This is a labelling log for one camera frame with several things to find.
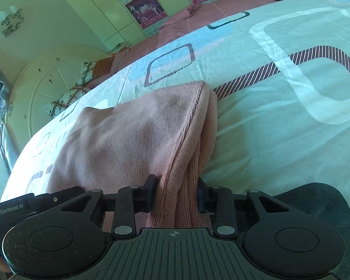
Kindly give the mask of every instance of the wall sconce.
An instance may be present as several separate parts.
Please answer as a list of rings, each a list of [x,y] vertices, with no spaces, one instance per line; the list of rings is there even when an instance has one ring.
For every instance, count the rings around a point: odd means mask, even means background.
[[[20,24],[23,22],[21,9],[13,4],[9,6],[8,10],[0,11],[0,22],[1,25],[7,26],[2,31],[2,34],[4,37],[8,37],[13,31],[19,29]]]

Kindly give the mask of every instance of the silver screw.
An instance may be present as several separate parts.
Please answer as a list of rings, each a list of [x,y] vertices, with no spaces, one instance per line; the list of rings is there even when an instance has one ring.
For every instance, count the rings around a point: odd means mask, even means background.
[[[128,235],[132,233],[133,229],[129,226],[122,225],[115,228],[114,232],[118,235]]]
[[[232,226],[219,226],[217,228],[217,232],[220,233],[221,235],[227,236],[227,235],[232,235],[235,233],[235,229]]]

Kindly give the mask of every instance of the gray curtain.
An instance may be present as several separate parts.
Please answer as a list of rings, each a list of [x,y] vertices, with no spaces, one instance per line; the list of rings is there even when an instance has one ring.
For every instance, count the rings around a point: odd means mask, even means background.
[[[14,148],[13,142],[6,129],[4,117],[8,106],[8,86],[7,80],[0,70],[0,114],[2,121],[0,125],[0,155],[4,161],[8,173],[11,173],[15,162],[18,159],[18,153]]]

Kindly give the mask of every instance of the patterned bedspread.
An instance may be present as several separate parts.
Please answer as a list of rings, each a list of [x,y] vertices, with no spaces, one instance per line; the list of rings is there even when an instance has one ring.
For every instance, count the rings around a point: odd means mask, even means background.
[[[234,193],[275,195],[319,182],[350,207],[350,0],[284,0],[214,22],[139,59],[41,129],[2,201],[44,192],[86,106],[205,80],[219,98],[217,143],[203,176]],[[331,203],[323,207],[332,210]]]

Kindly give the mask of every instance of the pink knit fabric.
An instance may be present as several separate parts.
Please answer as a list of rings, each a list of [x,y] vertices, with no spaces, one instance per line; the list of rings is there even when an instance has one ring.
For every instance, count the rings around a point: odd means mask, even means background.
[[[197,210],[197,180],[214,148],[217,97],[203,81],[162,88],[114,108],[86,107],[51,171],[47,192],[82,186],[116,193],[160,180],[152,213],[136,226],[189,228],[210,225]],[[108,213],[103,230],[110,231]]]

